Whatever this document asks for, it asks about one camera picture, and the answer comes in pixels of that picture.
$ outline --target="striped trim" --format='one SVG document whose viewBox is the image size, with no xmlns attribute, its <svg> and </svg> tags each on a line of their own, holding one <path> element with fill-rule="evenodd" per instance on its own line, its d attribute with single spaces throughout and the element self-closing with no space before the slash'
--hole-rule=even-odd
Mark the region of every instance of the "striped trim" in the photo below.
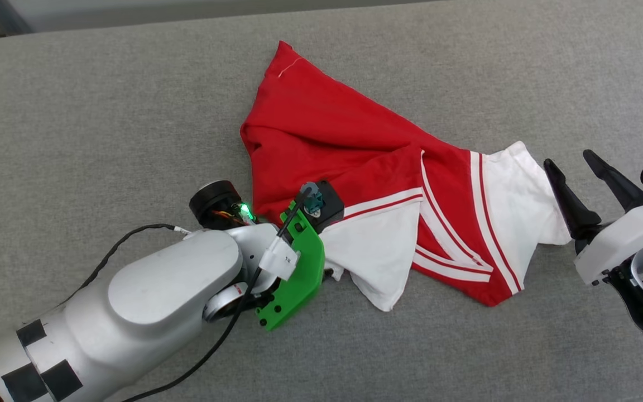
<svg viewBox="0 0 643 402">
<path fill-rule="evenodd" d="M 449 257 L 456 262 L 462 262 L 467 265 L 479 265 L 492 271 L 493 267 L 483 261 L 468 245 L 463 242 L 461 237 L 453 229 L 448 219 L 444 216 L 428 182 L 426 167 L 421 158 L 421 173 L 423 175 L 423 191 L 425 198 L 421 203 L 421 216 L 428 224 L 436 241 Z"/>
<path fill-rule="evenodd" d="M 438 262 L 439 264 L 447 265 L 449 267 L 456 267 L 462 270 L 474 270 L 474 271 L 489 272 L 489 273 L 493 272 L 492 267 L 485 267 L 477 264 L 464 264 L 462 262 L 449 260 L 447 258 L 441 257 L 440 255 L 434 254 L 430 250 L 426 250 L 420 245 L 416 245 L 416 252 L 430 258 L 431 260 Z"/>
<path fill-rule="evenodd" d="M 470 152 L 470 178 L 473 188 L 475 216 L 478 221 L 478 226 L 480 226 L 480 232 L 483 235 L 485 245 L 493 257 L 493 262 L 495 262 L 503 279 L 505 279 L 505 283 L 507 283 L 510 292 L 512 292 L 512 294 L 518 293 L 522 289 L 522 285 L 517 280 L 510 264 L 508 264 L 502 249 L 500 249 L 500 244 L 498 244 L 497 237 L 495 237 L 490 222 L 490 214 L 488 213 L 483 184 L 483 155 L 477 152 Z"/>
<path fill-rule="evenodd" d="M 344 208 L 344 218 L 357 216 L 360 213 L 367 213 L 372 210 L 380 209 L 386 206 L 399 204 L 407 199 L 420 197 L 423 195 L 421 188 L 411 188 L 409 190 L 399 191 L 396 194 L 391 194 L 382 198 L 372 199 L 365 203 L 359 203 L 350 207 Z"/>
<path fill-rule="evenodd" d="M 462 270 L 457 267 L 442 264 L 431 260 L 426 255 L 423 255 L 418 251 L 416 251 L 416 254 L 413 256 L 413 262 L 424 270 L 450 279 L 465 280 L 467 282 L 490 282 L 490 274 L 471 270 Z"/>
<path fill-rule="evenodd" d="M 357 219 L 385 213 L 388 210 L 405 207 L 409 204 L 419 203 L 422 199 L 423 193 L 421 188 L 412 188 L 383 198 L 372 199 L 365 203 L 352 205 L 344 208 L 344 219 L 342 219 L 341 222 L 332 224 L 324 229 L 324 232 L 336 231 L 336 229 L 339 229 L 340 227 L 345 227 L 348 222 L 354 222 Z"/>
</svg>

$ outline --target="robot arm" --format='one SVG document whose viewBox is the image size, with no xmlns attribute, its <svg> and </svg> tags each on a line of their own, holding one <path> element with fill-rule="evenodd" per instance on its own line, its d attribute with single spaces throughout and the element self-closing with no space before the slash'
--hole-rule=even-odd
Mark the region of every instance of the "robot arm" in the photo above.
<svg viewBox="0 0 643 402">
<path fill-rule="evenodd" d="M 551 160 L 544 162 L 547 176 L 570 235 L 575 240 L 575 267 L 587 284 L 609 283 L 627 306 L 643 333 L 643 191 L 591 150 L 584 158 L 595 175 L 604 180 L 625 209 L 625 215 L 602 224 L 569 189 L 565 177 Z"/>
<path fill-rule="evenodd" d="M 0 336 L 0 400 L 103 400 L 196 338 L 204 321 L 234 314 L 232 325 L 240 311 L 256 308 L 273 323 L 268 330 L 281 324 L 318 289 L 318 232 L 343 214 L 326 181 L 315 188 L 321 213 L 301 208 L 314 191 L 307 190 L 286 213 L 289 231 L 256 224 L 228 181 L 202 188 L 190 208 L 206 229 L 94 281 L 97 269 L 69 300 Z"/>
</svg>

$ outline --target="gray couch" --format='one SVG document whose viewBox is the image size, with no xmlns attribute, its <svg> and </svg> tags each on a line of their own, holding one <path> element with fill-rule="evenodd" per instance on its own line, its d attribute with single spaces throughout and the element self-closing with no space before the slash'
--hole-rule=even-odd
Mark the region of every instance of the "gray couch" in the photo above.
<svg viewBox="0 0 643 402">
<path fill-rule="evenodd" d="M 283 39 L 329 75 L 459 147 L 523 140 L 588 206 L 621 210 L 582 161 L 643 167 L 643 2 L 477 0 L 281 13 L 0 39 L 0 331 L 65 298 L 122 234 L 196 227 L 215 178 L 252 188 L 239 126 Z M 122 266 L 176 241 L 145 233 Z M 643 337 L 571 247 L 539 247 L 495 308 L 411 272 L 391 313 L 345 277 L 285 326 L 252 313 L 150 400 L 643 400 Z M 223 325 L 111 400 L 184 372 Z"/>
</svg>

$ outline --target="black cable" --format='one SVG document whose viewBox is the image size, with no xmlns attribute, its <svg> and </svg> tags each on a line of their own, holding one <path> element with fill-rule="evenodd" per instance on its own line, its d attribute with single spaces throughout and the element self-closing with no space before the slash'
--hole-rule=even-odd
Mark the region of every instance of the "black cable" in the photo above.
<svg viewBox="0 0 643 402">
<path fill-rule="evenodd" d="M 311 188 L 307 188 L 304 193 L 302 193 L 301 198 L 298 199 L 303 199 L 309 194 L 311 191 Z M 300 201 L 297 201 L 294 204 L 294 208 L 291 209 L 291 212 L 286 216 L 286 219 L 284 219 L 284 223 L 282 226 L 279 228 L 279 231 L 277 231 L 277 236 L 281 237 L 281 235 L 284 234 L 284 231 L 289 227 L 289 223 L 293 219 L 293 217 L 296 215 L 297 211 L 299 211 L 299 208 L 301 208 L 302 203 Z M 205 353 L 205 356 L 203 356 L 202 359 L 200 359 L 199 362 L 195 363 L 195 366 L 192 366 L 188 371 L 185 372 L 182 376 L 177 377 L 177 379 L 168 382 L 168 384 L 165 384 L 164 386 L 159 386 L 156 389 L 151 389 L 150 391 L 143 392 L 142 394 L 134 395 L 126 400 L 123 400 L 122 402 L 135 402 L 135 400 L 141 400 L 143 398 L 147 398 L 150 395 L 155 395 L 163 391 L 168 391 L 168 389 L 171 389 L 172 387 L 180 384 L 181 382 L 185 381 L 187 377 L 192 376 L 194 372 L 196 372 L 199 368 L 202 367 L 203 364 L 207 362 L 208 359 L 212 356 L 213 353 L 217 351 L 217 349 L 222 345 L 222 343 L 227 339 L 227 335 L 230 334 L 230 331 L 232 331 L 232 327 L 234 327 L 235 323 L 237 323 L 237 319 L 239 318 L 240 314 L 242 314 L 242 310 L 244 310 L 244 306 L 247 305 L 247 299 L 249 296 L 252 294 L 252 288 L 255 287 L 255 283 L 257 282 L 257 278 L 260 277 L 260 273 L 262 272 L 260 267 L 257 267 L 257 270 L 255 270 L 255 274 L 252 275 L 252 280 L 249 281 L 247 284 L 247 290 L 245 290 L 244 294 L 242 295 L 242 298 L 239 300 L 239 304 L 237 305 L 237 310 L 235 310 L 234 315 L 232 316 L 232 320 L 230 320 L 229 324 L 227 324 L 227 328 L 225 328 L 225 331 L 222 333 L 220 338 L 215 342 L 214 345 L 212 345 L 212 348 L 210 348 L 207 353 Z"/>
<path fill-rule="evenodd" d="M 81 286 L 79 286 L 79 288 L 78 288 L 78 289 L 74 290 L 74 292 L 73 292 L 73 293 L 72 293 L 68 298 L 66 298 L 66 300 L 64 300 L 64 301 L 62 301 L 61 303 L 59 303 L 59 305 L 62 305 L 62 304 L 64 304 L 64 303 L 66 303 L 67 301 L 71 300 L 71 298 L 72 298 L 72 297 L 74 297 L 74 295 L 76 294 L 76 292 L 78 292 L 79 290 L 81 290 L 81 289 L 83 289 L 83 288 L 86 288 L 88 285 L 90 285 L 90 284 L 91 284 L 91 282 L 93 282 L 93 281 L 94 281 L 94 279 L 96 279 L 96 277 L 98 276 L 98 274 L 99 274 L 100 270 L 102 270 L 102 269 L 105 267 L 105 265 L 108 263 L 109 258 L 110 258 L 112 255 L 114 255 L 114 254 L 115 254 L 115 252 L 118 250 L 118 247 L 119 247 L 121 244 L 123 244 L 123 242 L 125 242 L 126 240 L 128 240 L 128 238 L 129 238 L 129 237 L 131 237 L 132 235 L 135 235 L 135 234 L 136 234 L 136 233 L 138 233 L 138 232 L 145 231 L 145 229 L 163 229 L 163 228 L 165 228 L 165 229 L 170 229 L 171 231 L 174 231 L 174 230 L 175 230 L 175 226 L 172 226 L 172 224 L 167 224 L 167 223 L 154 223 L 154 224 L 146 224 L 145 226 L 141 226 L 141 227 L 139 227 L 138 229 L 133 229 L 132 231 L 130 231 L 130 232 L 128 232 L 128 233 L 126 233 L 126 235 L 125 235 L 125 236 L 121 237 L 121 239 L 120 239 L 120 240 L 118 240 L 118 241 L 116 242 L 116 244 L 114 244 L 114 245 L 113 245 L 113 247 L 110 249 L 110 251 L 109 251 L 109 252 L 105 255 L 105 257 L 103 257 L 103 259 L 100 261 L 99 265 L 96 267 L 96 269 L 94 270 L 94 272 L 91 272 L 91 275 L 89 275 L 89 277 L 88 277 L 86 280 L 84 280 L 84 283 L 83 283 Z"/>
<path fill-rule="evenodd" d="M 247 304 L 247 299 L 249 298 L 249 295 L 252 294 L 252 288 L 255 287 L 253 286 L 255 282 L 257 282 L 257 278 L 260 277 L 260 273 L 262 270 L 258 267 L 257 270 L 255 270 L 255 274 L 252 275 L 252 280 L 250 283 L 247 284 L 247 290 L 244 292 L 244 295 L 242 295 L 242 299 L 240 299 L 239 304 L 237 305 L 237 310 L 235 310 L 234 315 L 232 316 L 232 320 L 230 320 L 229 324 L 227 324 L 227 328 L 225 328 L 225 331 L 222 333 L 220 338 L 215 342 L 214 345 L 212 345 L 212 348 L 210 348 L 207 353 L 205 353 L 205 356 L 200 359 L 199 362 L 195 364 L 195 366 L 192 366 L 185 374 L 182 376 L 177 377 L 177 379 L 168 382 L 168 384 L 165 384 L 164 386 L 159 386 L 156 389 L 151 389 L 150 391 L 143 392 L 143 394 L 138 394 L 135 396 L 132 396 L 126 400 L 123 400 L 123 402 L 133 402 L 134 400 L 141 400 L 143 398 L 147 398 L 150 395 L 158 394 L 163 391 L 167 391 L 168 389 L 171 389 L 172 387 L 180 384 L 181 382 L 185 381 L 187 377 L 192 376 L 194 372 L 196 372 L 199 368 L 202 367 L 203 364 L 207 362 L 207 359 L 209 359 L 213 353 L 217 351 L 217 348 L 219 348 L 222 343 L 227 339 L 227 335 L 230 334 L 230 331 L 232 331 L 232 327 L 234 327 L 235 323 L 237 323 L 237 319 L 239 318 L 239 315 L 242 313 L 242 310 Z"/>
</svg>

